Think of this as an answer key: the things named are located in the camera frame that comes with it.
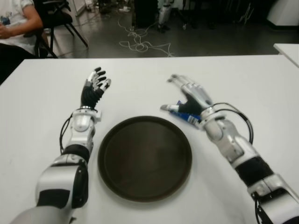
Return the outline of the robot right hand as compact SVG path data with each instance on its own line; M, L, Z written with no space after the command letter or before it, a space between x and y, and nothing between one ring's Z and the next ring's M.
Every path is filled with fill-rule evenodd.
M200 115L204 110L213 106L211 98L203 87L190 78L172 74L167 82L175 84L185 95L187 101L179 105L162 105L161 110Z

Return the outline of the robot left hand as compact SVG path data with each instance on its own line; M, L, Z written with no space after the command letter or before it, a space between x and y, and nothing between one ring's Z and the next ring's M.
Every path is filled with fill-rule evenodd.
M81 107L87 106L95 109L104 92L110 87L111 79L107 78L106 72L101 68L95 68L85 81L81 93Z

